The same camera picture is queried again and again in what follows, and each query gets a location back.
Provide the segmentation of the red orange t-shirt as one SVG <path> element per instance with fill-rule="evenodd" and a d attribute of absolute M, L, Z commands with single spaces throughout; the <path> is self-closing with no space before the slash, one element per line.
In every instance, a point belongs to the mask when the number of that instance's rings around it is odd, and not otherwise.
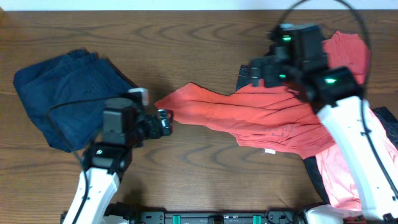
<path fill-rule="evenodd" d="M 230 133 L 239 146 L 315 156 L 336 143 L 307 103 L 285 86 L 246 85 L 226 96 L 188 83 L 155 103 L 181 124 Z"/>

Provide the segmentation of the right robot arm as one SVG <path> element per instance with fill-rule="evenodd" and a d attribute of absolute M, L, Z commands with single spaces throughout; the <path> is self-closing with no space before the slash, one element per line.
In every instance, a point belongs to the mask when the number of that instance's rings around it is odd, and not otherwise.
<path fill-rule="evenodd" d="M 353 176 L 367 223 L 397 223 L 397 167 L 348 67 L 330 68 L 316 24 L 279 24 L 271 32 L 274 53 L 252 59 L 253 86 L 285 85 L 309 103 L 338 145 Z"/>

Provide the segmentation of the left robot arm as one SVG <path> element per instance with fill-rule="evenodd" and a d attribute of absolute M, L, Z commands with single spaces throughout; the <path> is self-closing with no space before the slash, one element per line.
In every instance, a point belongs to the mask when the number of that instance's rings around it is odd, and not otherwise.
<path fill-rule="evenodd" d="M 130 205 L 112 203 L 111 199 L 132 162 L 132 150 L 145 140 L 171 135 L 172 118 L 169 110 L 147 114 L 141 101 L 106 100 L 102 140 L 90 143 L 83 153 L 78 188 L 61 222 L 139 223 Z"/>

